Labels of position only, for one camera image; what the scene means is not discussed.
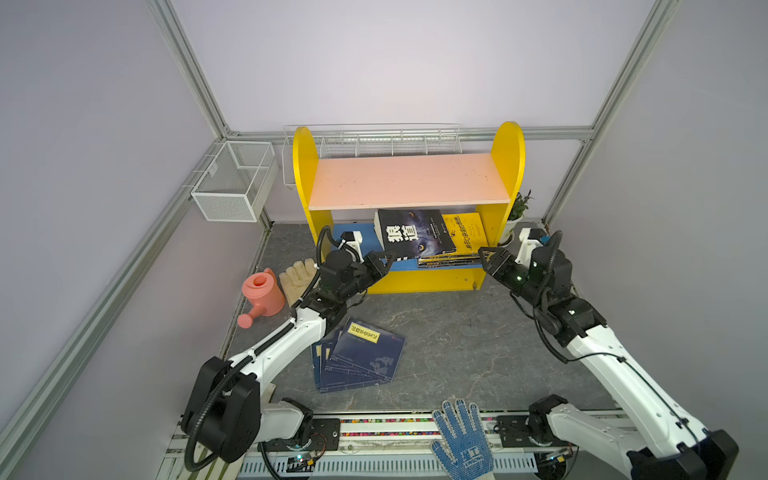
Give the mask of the yellow blue-figure cartoon book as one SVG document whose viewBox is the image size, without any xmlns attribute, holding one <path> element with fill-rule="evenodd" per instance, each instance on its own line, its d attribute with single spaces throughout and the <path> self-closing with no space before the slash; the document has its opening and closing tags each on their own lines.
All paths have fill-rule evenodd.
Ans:
<svg viewBox="0 0 768 480">
<path fill-rule="evenodd" d="M 484 226 L 477 212 L 443 214 L 442 217 L 456 248 L 453 255 L 476 254 L 481 247 L 488 246 Z"/>
</svg>

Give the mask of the black wolf cover book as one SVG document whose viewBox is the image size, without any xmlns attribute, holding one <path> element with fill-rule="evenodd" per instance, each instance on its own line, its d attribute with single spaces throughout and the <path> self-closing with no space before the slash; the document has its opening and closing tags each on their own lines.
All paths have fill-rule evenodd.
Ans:
<svg viewBox="0 0 768 480">
<path fill-rule="evenodd" d="M 374 230 L 384 251 L 398 260 L 426 259 L 456 251 L 437 209 L 378 209 Z"/>
</svg>

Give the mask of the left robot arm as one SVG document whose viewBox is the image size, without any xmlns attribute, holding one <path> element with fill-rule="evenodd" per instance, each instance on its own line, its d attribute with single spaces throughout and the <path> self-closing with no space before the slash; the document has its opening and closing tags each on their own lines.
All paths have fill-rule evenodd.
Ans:
<svg viewBox="0 0 768 480">
<path fill-rule="evenodd" d="M 229 359 L 212 357 L 201 366 L 181 421 L 187 471 L 216 460 L 232 463 L 255 443 L 309 443 L 312 411 L 295 400 L 269 401 L 267 387 L 331 332 L 347 313 L 349 300 L 382 280 L 394 262 L 390 251 L 362 258 L 344 248 L 329 252 L 285 323 L 251 348 Z"/>
</svg>

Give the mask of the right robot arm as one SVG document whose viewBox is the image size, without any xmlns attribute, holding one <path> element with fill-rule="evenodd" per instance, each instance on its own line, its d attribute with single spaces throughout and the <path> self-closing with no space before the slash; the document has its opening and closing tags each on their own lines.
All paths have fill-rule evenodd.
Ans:
<svg viewBox="0 0 768 480">
<path fill-rule="evenodd" d="M 634 429 L 625 432 L 549 395 L 529 407 L 527 434 L 542 446 L 569 442 L 629 479 L 725 479 L 739 453 L 724 430 L 710 430 L 653 380 L 605 318 L 572 290 L 561 235 L 523 247 L 521 258 L 482 247 L 483 270 L 516 303 L 527 302 L 539 338 L 564 364 L 580 363 L 601 383 Z"/>
</svg>

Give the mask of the dark blue classic book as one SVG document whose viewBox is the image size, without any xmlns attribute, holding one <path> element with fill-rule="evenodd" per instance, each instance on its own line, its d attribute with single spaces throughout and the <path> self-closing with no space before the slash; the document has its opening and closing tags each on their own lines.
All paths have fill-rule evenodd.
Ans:
<svg viewBox="0 0 768 480">
<path fill-rule="evenodd" d="M 405 338 L 358 319 L 347 320 L 331 352 L 333 362 L 382 380 L 394 379 Z"/>
</svg>

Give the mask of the yellow cartoon boy book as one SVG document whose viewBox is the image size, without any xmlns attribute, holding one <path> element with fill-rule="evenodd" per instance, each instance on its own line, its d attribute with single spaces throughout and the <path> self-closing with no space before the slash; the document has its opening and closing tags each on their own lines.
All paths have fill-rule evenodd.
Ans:
<svg viewBox="0 0 768 480">
<path fill-rule="evenodd" d="M 477 253 L 467 255 L 437 255 L 418 260 L 419 269 L 453 268 L 480 264 L 480 256 Z"/>
</svg>

